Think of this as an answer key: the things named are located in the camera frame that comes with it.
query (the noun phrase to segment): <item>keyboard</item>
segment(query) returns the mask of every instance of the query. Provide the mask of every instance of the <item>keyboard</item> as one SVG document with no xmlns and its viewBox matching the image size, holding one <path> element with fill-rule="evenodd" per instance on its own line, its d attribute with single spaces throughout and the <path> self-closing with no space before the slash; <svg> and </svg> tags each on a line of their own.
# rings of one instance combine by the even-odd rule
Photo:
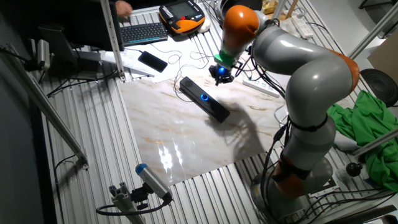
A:
<svg viewBox="0 0 398 224">
<path fill-rule="evenodd" d="M 121 27 L 124 46 L 149 44 L 167 40 L 167 31 L 161 22 Z"/>
</svg>

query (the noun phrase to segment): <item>white paper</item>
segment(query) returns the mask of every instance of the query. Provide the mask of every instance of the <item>white paper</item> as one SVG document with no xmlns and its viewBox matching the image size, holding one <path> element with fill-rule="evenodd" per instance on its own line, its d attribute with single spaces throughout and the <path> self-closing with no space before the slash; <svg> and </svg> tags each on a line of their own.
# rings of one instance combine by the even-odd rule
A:
<svg viewBox="0 0 398 224">
<path fill-rule="evenodd" d="M 156 57 L 167 62 L 167 67 L 161 73 L 153 68 L 150 68 L 149 66 L 138 61 L 138 57 L 141 55 L 141 52 L 137 50 L 147 51 L 150 54 L 155 55 Z M 193 43 L 188 37 L 186 37 L 186 39 L 183 41 L 174 41 L 172 38 L 169 38 L 168 41 L 156 42 L 152 45 L 147 44 L 126 47 L 125 50 L 121 52 L 121 57 L 123 65 L 132 70 L 131 72 L 133 78 L 146 77 L 150 75 L 153 77 L 153 83 L 159 83 L 171 78 L 175 78 L 177 76 L 177 72 L 180 70 L 180 67 L 183 65 L 192 65 L 198 68 L 202 68 L 204 65 L 206 65 L 207 60 L 210 60 L 210 58 L 195 60 L 204 57 L 204 55 L 198 54 L 196 52 L 198 52 L 198 50 L 195 43 Z M 113 52 L 106 52 L 103 60 L 116 63 Z M 187 70 L 193 72 L 192 69 L 188 69 L 188 66 L 185 66 L 181 69 L 182 73 L 187 72 Z"/>
</svg>

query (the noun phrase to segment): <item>gray robot arm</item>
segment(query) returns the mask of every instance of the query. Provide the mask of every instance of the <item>gray robot arm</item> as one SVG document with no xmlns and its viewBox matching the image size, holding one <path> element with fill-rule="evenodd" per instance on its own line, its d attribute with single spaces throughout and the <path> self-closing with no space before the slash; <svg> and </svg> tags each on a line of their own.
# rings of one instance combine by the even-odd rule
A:
<svg viewBox="0 0 398 224">
<path fill-rule="evenodd" d="M 288 166 L 277 165 L 275 176 L 284 178 L 274 184 L 288 197 L 313 192 L 333 173 L 324 156 L 333 145 L 336 129 L 326 111 L 356 86 L 358 66 L 344 55 L 300 40 L 277 26 L 262 31 L 252 47 L 259 65 L 292 76 L 285 99 L 293 125 L 280 161 Z"/>
</svg>

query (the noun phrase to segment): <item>black smartphone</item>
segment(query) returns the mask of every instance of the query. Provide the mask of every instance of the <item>black smartphone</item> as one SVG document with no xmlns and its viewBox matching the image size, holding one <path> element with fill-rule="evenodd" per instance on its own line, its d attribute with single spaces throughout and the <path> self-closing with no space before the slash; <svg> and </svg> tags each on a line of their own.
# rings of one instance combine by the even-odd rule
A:
<svg viewBox="0 0 398 224">
<path fill-rule="evenodd" d="M 167 67 L 167 62 L 146 51 L 139 56 L 138 61 L 150 66 L 158 72 L 163 72 L 163 70 Z"/>
</svg>

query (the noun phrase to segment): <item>computer monitor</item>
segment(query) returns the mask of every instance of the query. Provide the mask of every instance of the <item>computer monitor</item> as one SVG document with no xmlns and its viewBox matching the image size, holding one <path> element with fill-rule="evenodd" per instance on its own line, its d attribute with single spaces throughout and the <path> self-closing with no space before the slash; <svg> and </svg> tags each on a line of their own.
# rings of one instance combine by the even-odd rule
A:
<svg viewBox="0 0 398 224">
<path fill-rule="evenodd" d="M 100 0 L 14 0 L 3 12 L 13 12 L 13 26 L 21 36 L 46 40 L 51 59 L 50 77 L 95 79 L 99 69 L 100 54 L 76 52 L 75 45 L 89 45 L 111 51 L 112 45 Z M 120 51 L 124 50 L 114 2 L 110 2 L 113 25 Z M 78 76 L 82 71 L 88 77 Z"/>
</svg>

